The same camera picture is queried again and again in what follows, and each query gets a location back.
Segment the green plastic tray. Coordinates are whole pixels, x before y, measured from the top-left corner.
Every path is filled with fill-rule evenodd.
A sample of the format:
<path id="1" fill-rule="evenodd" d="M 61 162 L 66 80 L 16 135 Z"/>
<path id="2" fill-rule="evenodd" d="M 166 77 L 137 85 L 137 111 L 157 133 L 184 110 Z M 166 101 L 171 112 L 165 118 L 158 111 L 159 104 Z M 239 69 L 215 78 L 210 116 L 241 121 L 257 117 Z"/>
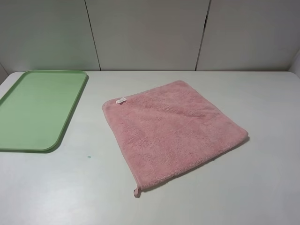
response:
<path id="1" fill-rule="evenodd" d="M 1 151 L 52 151 L 64 136 L 88 78 L 83 71 L 23 73 L 0 99 Z"/>

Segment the pink terry towel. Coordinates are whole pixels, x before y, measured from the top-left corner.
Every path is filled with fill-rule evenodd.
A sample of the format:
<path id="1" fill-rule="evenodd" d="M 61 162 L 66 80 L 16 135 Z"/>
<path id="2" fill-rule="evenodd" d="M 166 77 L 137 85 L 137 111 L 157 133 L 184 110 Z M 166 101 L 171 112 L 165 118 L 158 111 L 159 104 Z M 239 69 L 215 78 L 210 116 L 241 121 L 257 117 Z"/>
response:
<path id="1" fill-rule="evenodd" d="M 103 104 L 136 181 L 134 196 L 236 148 L 248 132 L 184 81 Z"/>

